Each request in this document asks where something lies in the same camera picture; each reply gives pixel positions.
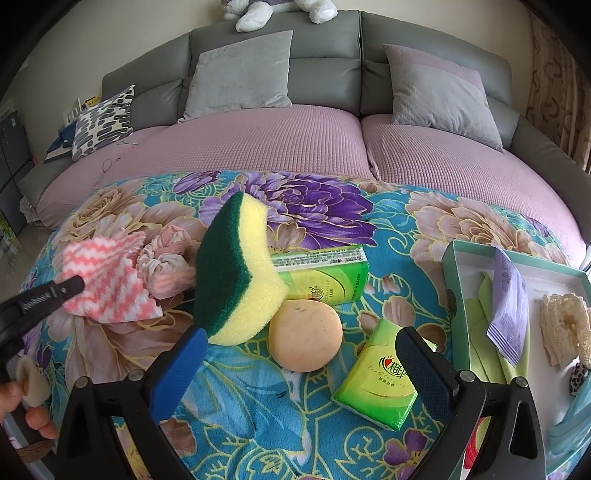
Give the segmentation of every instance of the floor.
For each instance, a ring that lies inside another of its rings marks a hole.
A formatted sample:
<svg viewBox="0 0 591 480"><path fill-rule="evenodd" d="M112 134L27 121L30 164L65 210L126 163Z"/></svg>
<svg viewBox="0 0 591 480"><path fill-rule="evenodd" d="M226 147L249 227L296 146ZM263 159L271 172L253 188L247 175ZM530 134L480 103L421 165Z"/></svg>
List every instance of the floor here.
<svg viewBox="0 0 591 480"><path fill-rule="evenodd" d="M9 265L7 255L0 258L0 301L9 299L18 293L22 281L29 273L50 235L51 230L28 224L18 235L22 248L13 262Z"/></svg>

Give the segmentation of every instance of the stuffed animal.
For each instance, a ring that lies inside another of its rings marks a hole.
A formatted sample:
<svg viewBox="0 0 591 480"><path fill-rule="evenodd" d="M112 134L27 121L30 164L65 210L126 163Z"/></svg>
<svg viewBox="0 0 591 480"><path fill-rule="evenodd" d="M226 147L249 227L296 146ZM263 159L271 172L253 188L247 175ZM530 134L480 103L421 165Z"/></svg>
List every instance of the stuffed animal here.
<svg viewBox="0 0 591 480"><path fill-rule="evenodd" d="M314 23L324 23L336 17L338 10L330 0L222 0L224 20L238 19L236 30L252 32L264 27L273 12L310 13Z"/></svg>

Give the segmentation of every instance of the pink bedsheet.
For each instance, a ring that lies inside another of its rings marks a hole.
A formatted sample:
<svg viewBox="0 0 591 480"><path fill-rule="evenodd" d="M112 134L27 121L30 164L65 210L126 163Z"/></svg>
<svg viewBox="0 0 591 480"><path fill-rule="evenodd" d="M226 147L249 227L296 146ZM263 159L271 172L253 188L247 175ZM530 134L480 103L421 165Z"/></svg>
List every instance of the pink bedsheet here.
<svg viewBox="0 0 591 480"><path fill-rule="evenodd" d="M56 229L68 214L95 192L105 172L121 161L127 152L167 127L152 127L132 133L123 142L116 142L83 157L56 178L43 193L35 207L39 219L48 228Z"/></svg>
<svg viewBox="0 0 591 480"><path fill-rule="evenodd" d="M583 261L586 245L558 194L510 152L441 130L391 125L390 115L362 121L368 159L384 181L428 187L527 215L556 234L571 265Z"/></svg>
<svg viewBox="0 0 591 480"><path fill-rule="evenodd" d="M357 117L335 108L294 105L214 113L173 125L129 152L105 174L101 185L208 170L373 178Z"/></svg>

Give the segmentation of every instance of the green tissue pack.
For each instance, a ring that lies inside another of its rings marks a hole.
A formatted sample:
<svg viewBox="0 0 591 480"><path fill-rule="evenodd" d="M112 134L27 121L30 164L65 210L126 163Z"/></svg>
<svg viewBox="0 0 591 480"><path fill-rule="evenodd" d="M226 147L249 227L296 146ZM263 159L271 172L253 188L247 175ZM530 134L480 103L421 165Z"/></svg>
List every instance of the green tissue pack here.
<svg viewBox="0 0 591 480"><path fill-rule="evenodd" d="M365 349L332 400L376 425L399 430L417 398L396 356L396 335L402 328L381 319Z"/></svg>
<svg viewBox="0 0 591 480"><path fill-rule="evenodd" d="M359 300L369 271L361 245L277 254L271 261L289 288L287 300L328 305Z"/></svg>

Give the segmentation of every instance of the curtain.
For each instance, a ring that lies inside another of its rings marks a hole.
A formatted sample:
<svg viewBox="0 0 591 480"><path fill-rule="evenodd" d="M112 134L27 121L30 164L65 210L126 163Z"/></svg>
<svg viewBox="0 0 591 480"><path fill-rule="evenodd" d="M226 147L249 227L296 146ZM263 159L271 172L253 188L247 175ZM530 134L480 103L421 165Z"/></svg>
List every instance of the curtain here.
<svg viewBox="0 0 591 480"><path fill-rule="evenodd" d="M591 171L591 86L573 56L530 13L534 61L526 117L586 172Z"/></svg>

